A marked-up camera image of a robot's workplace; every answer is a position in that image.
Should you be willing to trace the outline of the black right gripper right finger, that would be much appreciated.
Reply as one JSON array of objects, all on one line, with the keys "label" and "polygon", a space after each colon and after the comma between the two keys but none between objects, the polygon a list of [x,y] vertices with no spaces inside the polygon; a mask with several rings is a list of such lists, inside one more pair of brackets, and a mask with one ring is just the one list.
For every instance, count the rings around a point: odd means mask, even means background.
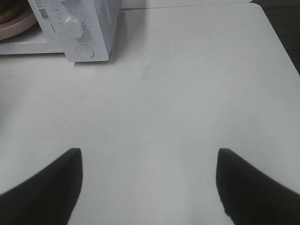
[{"label": "black right gripper right finger", "polygon": [[300,223],[300,195],[230,149],[218,151],[216,186],[225,214],[235,225]]}]

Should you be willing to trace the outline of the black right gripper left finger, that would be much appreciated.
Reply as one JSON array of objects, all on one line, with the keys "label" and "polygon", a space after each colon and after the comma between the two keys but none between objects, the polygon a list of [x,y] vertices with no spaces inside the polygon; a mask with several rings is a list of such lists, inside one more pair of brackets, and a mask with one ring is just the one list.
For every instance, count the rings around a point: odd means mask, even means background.
[{"label": "black right gripper left finger", "polygon": [[0,196],[2,225],[66,225],[83,183],[80,148],[72,148],[47,167]]}]

